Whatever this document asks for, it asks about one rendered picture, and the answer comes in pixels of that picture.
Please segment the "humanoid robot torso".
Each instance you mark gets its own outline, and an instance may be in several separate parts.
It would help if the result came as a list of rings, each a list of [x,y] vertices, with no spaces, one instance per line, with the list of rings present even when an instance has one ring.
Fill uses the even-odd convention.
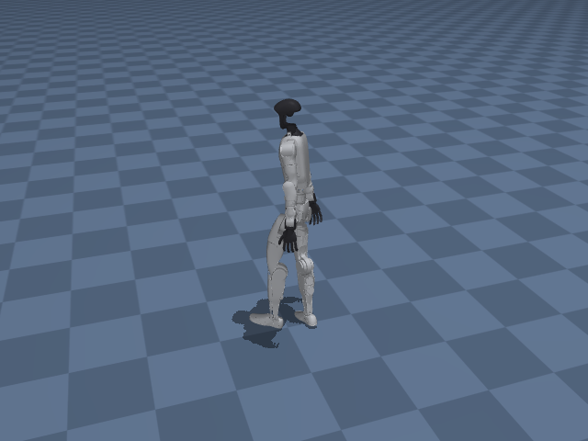
[[[303,192],[302,189],[308,188],[311,177],[310,177],[310,160],[309,160],[309,148],[308,148],[308,141],[305,133],[302,131],[302,136],[291,136],[291,132],[287,132],[287,135],[284,135],[280,144],[279,144],[279,160],[282,167],[282,172],[284,176],[284,180],[288,180],[287,175],[284,172],[283,161],[280,155],[280,145],[284,141],[294,141],[297,147],[297,155],[296,155],[296,167],[297,167],[297,177],[298,177],[298,187],[296,189],[296,193],[298,196],[297,200],[297,207],[296,211],[299,215],[299,223],[306,220],[309,213],[309,201],[306,199],[306,193]],[[286,208],[285,208],[286,211]]]

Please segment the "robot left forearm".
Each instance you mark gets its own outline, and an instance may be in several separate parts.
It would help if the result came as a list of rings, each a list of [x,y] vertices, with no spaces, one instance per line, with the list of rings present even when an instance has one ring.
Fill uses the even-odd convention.
[[[286,182],[283,186],[284,189],[284,199],[285,199],[285,216],[286,216],[286,226],[287,227],[294,227],[294,220],[296,219],[297,211],[297,200],[298,196],[296,193],[295,186],[292,182]]]

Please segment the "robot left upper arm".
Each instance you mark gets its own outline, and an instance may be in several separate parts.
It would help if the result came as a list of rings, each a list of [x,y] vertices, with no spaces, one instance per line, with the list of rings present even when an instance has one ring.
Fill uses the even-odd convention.
[[[298,177],[297,177],[297,167],[296,167],[296,155],[297,155],[297,147],[294,141],[284,141],[282,145],[280,145],[280,155],[283,161],[284,172],[288,177],[283,183],[283,186],[286,182],[292,182],[295,186],[295,189],[298,187]],[[284,190],[284,189],[283,189]]]

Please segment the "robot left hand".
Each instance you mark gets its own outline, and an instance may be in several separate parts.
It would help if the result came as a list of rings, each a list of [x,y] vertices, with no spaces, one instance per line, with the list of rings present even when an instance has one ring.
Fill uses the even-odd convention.
[[[280,237],[278,244],[281,244],[282,240],[283,240],[283,251],[286,251],[286,243],[287,243],[287,251],[288,253],[290,252],[289,250],[289,244],[290,244],[290,249],[291,252],[293,253],[293,242],[294,242],[294,247],[295,250],[298,251],[297,248],[297,236],[296,233],[294,232],[294,230],[296,229],[296,219],[294,220],[294,227],[287,227],[286,226],[286,219],[285,219],[285,231],[283,232],[283,235]]]

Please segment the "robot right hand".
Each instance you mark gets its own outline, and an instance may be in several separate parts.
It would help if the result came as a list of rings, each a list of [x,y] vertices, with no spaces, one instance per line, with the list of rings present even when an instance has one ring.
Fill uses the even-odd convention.
[[[319,215],[320,215],[320,222],[322,222],[322,214],[320,212],[320,207],[316,203],[317,200],[316,200],[316,196],[314,193],[313,193],[313,198],[314,198],[314,201],[309,201],[309,205],[311,207],[311,214],[313,216],[313,225],[315,225],[315,221],[316,221],[315,213],[316,213],[316,218],[317,218],[317,224],[319,223]],[[318,212],[319,212],[319,215],[318,215]],[[312,220],[312,216],[311,216],[311,220]],[[310,220],[310,225],[311,225],[311,220]]]

